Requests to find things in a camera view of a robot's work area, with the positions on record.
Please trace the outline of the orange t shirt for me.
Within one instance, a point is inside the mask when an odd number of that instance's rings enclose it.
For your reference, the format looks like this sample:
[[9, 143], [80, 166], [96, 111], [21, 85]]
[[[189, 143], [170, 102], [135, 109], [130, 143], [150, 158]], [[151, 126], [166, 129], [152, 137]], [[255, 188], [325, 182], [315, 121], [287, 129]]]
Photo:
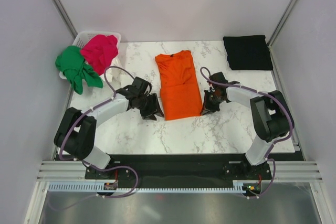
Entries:
[[192, 53], [182, 50], [155, 57], [161, 88], [160, 97], [167, 121], [201, 115], [202, 99]]

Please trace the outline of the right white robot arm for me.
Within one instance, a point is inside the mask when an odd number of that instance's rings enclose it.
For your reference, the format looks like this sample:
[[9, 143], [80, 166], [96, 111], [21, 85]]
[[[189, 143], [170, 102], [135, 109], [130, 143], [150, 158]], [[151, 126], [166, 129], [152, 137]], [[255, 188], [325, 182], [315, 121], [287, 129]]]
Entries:
[[273, 147], [292, 136], [295, 123], [283, 94], [278, 90], [265, 93], [237, 81], [229, 82], [222, 72], [209, 77], [202, 74], [202, 77], [209, 90], [204, 91], [201, 115], [220, 111], [223, 102], [236, 102], [251, 110], [256, 137], [245, 153], [246, 162], [241, 164], [240, 172], [245, 178], [254, 178]]

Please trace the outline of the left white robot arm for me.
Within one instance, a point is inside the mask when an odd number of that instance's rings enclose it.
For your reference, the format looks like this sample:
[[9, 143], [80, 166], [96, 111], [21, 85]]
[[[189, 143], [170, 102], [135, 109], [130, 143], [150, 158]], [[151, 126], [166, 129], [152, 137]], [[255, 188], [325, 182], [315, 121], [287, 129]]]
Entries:
[[68, 108], [54, 138], [54, 144], [60, 148], [60, 160], [80, 160], [95, 167], [103, 178], [111, 178], [115, 165], [110, 162], [110, 155], [95, 146], [96, 129], [112, 117], [131, 109], [139, 110], [144, 120], [155, 121], [158, 116], [164, 117], [152, 85], [139, 77], [133, 78], [130, 85], [113, 90], [112, 97], [86, 111]]

